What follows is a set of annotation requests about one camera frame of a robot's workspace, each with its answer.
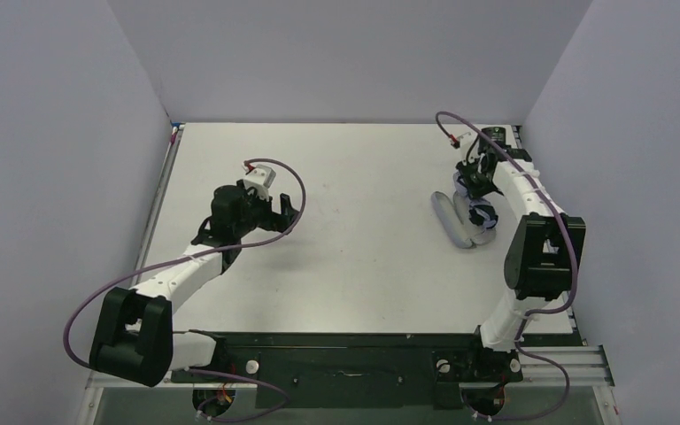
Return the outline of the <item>lavender folding umbrella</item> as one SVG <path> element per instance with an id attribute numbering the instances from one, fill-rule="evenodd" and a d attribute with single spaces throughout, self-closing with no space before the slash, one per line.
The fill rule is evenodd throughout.
<path id="1" fill-rule="evenodd" d="M 491 243 L 498 224 L 496 209 L 485 198 L 471 197 L 459 173 L 454 173 L 452 180 L 452 205 L 459 221 L 454 224 L 453 243 L 461 249 Z"/>

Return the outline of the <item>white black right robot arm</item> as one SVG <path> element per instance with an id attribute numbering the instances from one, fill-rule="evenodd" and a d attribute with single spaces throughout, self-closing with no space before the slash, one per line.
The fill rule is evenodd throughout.
<path id="1" fill-rule="evenodd" d="M 520 373 L 518 352 L 528 325 L 567 310 L 576 295 L 586 233 L 584 220 L 566 214 L 547 193 L 524 149 L 503 127 L 483 127 L 457 164 L 452 197 L 460 239 L 468 247 L 496 235 L 498 215 L 487 200 L 500 194 L 517 220 L 506 253 L 504 295 L 476 329 L 474 376 L 510 379 Z"/>

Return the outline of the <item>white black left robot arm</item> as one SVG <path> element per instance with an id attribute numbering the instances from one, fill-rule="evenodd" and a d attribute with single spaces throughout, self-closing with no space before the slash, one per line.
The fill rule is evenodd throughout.
<path id="1" fill-rule="evenodd" d="M 290 196 L 272 198 L 241 183 L 213 192 L 211 214 L 182 255 L 147 267 L 151 277 L 105 295 L 89 352 L 89 368 L 154 387 L 172 371 L 205 367 L 218 342 L 201 331 L 174 330 L 174 314 L 206 283 L 226 273 L 247 248 L 243 239 L 261 229 L 286 236 L 302 217 Z"/>

